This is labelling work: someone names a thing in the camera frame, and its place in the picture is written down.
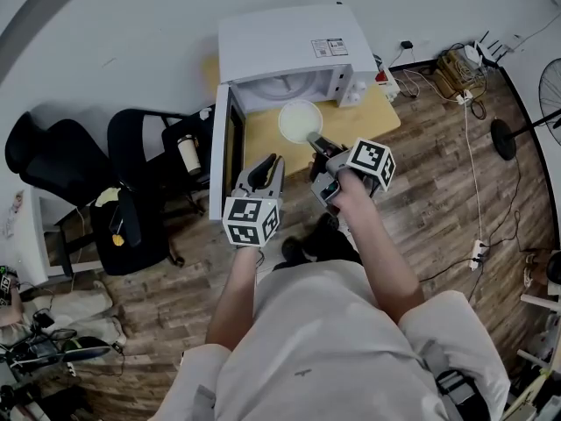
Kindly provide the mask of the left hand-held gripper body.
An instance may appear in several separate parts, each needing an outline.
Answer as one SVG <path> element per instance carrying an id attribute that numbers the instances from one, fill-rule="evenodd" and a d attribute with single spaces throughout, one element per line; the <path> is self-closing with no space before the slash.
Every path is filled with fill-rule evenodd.
<path id="1" fill-rule="evenodd" d="M 234 246 L 263 247 L 277 232 L 281 197 L 266 198 L 262 189 L 235 189 L 225 199 L 222 224 Z"/>

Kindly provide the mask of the black mesh office chair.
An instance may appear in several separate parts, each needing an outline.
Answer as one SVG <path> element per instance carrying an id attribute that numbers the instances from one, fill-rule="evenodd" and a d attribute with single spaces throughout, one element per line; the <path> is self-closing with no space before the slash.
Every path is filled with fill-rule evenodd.
<path id="1" fill-rule="evenodd" d="M 210 149 L 214 124 L 214 109 L 205 108 L 205 119 L 197 113 L 184 115 L 164 111 L 125 109 L 110 120 L 107 139 L 109 157 L 120 183 L 132 192 L 158 196 L 185 196 L 190 209 L 203 214 L 204 209 L 193 194 L 209 187 Z M 161 140 L 163 157 L 146 158 L 143 128 L 145 119 L 161 120 L 164 130 Z M 200 166 L 189 172 L 181 157 L 179 141 L 190 137 Z"/>

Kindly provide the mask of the white side cabinet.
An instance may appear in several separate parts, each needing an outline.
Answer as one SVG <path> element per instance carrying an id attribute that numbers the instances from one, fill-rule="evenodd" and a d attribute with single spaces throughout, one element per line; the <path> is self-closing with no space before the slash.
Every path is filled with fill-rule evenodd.
<path id="1" fill-rule="evenodd" d="M 26 186 L 11 238 L 14 268 L 21 282 L 39 285 L 64 275 L 62 266 L 52 266 L 48 259 L 45 233 L 58 232 L 56 223 L 76 214 L 75 205 L 43 189 Z"/>

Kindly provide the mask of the person's black trousers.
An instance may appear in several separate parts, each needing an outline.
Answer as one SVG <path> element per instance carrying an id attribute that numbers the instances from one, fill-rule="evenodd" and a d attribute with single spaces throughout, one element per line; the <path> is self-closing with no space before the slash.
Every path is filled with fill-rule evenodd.
<path id="1" fill-rule="evenodd" d="M 354 249 L 352 243 L 345 235 L 338 231 L 327 239 L 315 239 L 310 234 L 304 241 L 301 241 L 303 252 L 308 259 L 306 263 L 289 263 L 285 260 L 273 267 L 273 271 L 297 267 L 311 262 L 325 262 L 329 260 L 347 260 L 362 264 L 359 253 Z"/>

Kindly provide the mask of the person's right hand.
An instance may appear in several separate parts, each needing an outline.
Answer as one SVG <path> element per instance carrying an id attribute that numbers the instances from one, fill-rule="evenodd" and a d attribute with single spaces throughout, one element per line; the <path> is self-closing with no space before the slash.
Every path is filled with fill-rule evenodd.
<path id="1" fill-rule="evenodd" d="M 342 211 L 371 200 L 364 183 L 351 169 L 342 170 L 338 176 L 340 190 L 333 203 Z"/>

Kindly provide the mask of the white microwave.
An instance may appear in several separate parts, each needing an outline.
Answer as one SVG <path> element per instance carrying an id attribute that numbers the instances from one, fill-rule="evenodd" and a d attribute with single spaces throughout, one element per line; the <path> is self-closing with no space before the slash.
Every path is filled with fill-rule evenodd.
<path id="1" fill-rule="evenodd" d="M 294 99 L 357 106 L 378 73 L 373 52 L 351 9 L 320 4 L 257 11 L 222 20 L 218 27 L 219 83 L 227 85 L 248 115 L 281 107 Z M 254 94 L 258 80 L 316 72 L 301 96 L 281 101 Z M 231 179 L 210 183 L 209 218 L 219 220 Z"/>

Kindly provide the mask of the person's left black shoe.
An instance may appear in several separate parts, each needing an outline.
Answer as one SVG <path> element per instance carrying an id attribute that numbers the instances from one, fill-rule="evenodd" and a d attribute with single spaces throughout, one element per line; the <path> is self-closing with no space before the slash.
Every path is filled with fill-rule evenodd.
<path id="1" fill-rule="evenodd" d="M 295 237 L 288 237 L 283 241 L 281 254 L 285 262 L 306 263 L 308 261 L 303 252 L 301 241 Z"/>

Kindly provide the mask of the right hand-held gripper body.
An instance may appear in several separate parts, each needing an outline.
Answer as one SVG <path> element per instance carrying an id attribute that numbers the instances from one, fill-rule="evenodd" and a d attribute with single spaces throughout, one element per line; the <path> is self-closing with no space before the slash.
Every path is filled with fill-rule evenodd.
<path id="1" fill-rule="evenodd" d="M 338 174 L 351 169 L 364 183 L 369 196 L 382 189 L 387 191 L 394 176 L 395 162 L 389 147 L 368 140 L 357 139 L 352 148 L 328 159 L 326 172 L 311 181 L 311 191 L 331 214 L 338 214 L 332 203 L 340 190 Z"/>

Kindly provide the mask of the beige sandals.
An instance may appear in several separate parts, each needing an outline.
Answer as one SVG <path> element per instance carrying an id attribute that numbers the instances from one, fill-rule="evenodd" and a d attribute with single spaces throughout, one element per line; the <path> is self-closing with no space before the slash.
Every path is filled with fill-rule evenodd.
<path id="1" fill-rule="evenodd" d="M 526 289 L 529 289 L 532 284 L 542 285 L 542 278 L 538 272 L 536 262 L 536 254 L 530 253 L 525 257 L 525 266 L 523 269 L 523 285 Z"/>

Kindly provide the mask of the person's left forearm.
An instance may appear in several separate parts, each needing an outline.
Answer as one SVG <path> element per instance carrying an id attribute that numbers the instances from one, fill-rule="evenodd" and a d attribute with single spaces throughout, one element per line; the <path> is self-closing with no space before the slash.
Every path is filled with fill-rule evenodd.
<path id="1" fill-rule="evenodd" d="M 253 325 L 253 303 L 259 249 L 236 251 L 230 274 L 206 333 L 205 343 L 233 351 Z"/>

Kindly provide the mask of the white router with black antennas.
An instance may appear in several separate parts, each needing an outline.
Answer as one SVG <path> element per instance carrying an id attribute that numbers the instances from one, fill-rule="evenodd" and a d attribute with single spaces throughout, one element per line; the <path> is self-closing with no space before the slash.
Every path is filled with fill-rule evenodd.
<path id="1" fill-rule="evenodd" d="M 464 45 L 464 54 L 467 60 L 478 67 L 498 68 L 501 60 L 514 48 L 506 41 L 491 39 L 490 31 L 487 30 L 479 39 Z"/>

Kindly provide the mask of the long white power strip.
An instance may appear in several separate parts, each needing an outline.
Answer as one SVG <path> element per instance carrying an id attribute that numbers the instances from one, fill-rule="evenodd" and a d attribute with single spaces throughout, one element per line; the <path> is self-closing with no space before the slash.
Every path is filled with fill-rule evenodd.
<path id="1" fill-rule="evenodd" d="M 471 258 L 469 260 L 469 268 L 475 271 L 483 264 L 486 255 L 487 246 L 480 240 L 476 239 L 473 244 Z"/>

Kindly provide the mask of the light wooden table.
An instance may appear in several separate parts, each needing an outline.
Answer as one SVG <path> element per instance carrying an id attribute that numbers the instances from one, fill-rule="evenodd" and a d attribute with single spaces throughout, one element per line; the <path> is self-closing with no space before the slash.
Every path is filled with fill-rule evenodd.
<path id="1" fill-rule="evenodd" d="M 312 149 L 295 144 L 281 135 L 278 127 L 279 108 L 245 115 L 227 85 L 219 83 L 218 58 L 207 57 L 202 72 L 208 88 L 215 93 L 210 183 L 223 184 L 233 177 L 233 168 L 241 170 L 269 153 L 281 155 L 286 173 L 291 175 L 307 167 Z M 333 102 L 316 105 L 323 116 L 322 134 L 350 146 L 358 138 L 377 139 L 401 125 L 391 103 L 374 84 L 363 103 L 339 108 Z"/>

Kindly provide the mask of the black fan stand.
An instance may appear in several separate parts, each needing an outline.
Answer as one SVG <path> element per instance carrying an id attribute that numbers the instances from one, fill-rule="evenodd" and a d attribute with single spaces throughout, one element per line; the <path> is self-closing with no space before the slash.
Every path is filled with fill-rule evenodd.
<path id="1" fill-rule="evenodd" d="M 515 139 L 518 136 L 540 126 L 547 127 L 561 146 L 561 58 L 551 61 L 544 68 L 538 83 L 538 98 L 542 117 L 527 127 L 512 131 L 505 121 L 498 118 L 492 121 L 492 141 L 503 160 L 511 161 L 516 156 Z"/>

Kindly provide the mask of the cream crumpled paper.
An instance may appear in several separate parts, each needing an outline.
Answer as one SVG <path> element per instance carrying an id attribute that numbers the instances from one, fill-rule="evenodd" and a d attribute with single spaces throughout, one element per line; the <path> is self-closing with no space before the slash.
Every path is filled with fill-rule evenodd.
<path id="1" fill-rule="evenodd" d="M 109 187 L 95 201 L 95 207 L 101 208 L 107 203 L 117 202 L 120 188 Z"/>

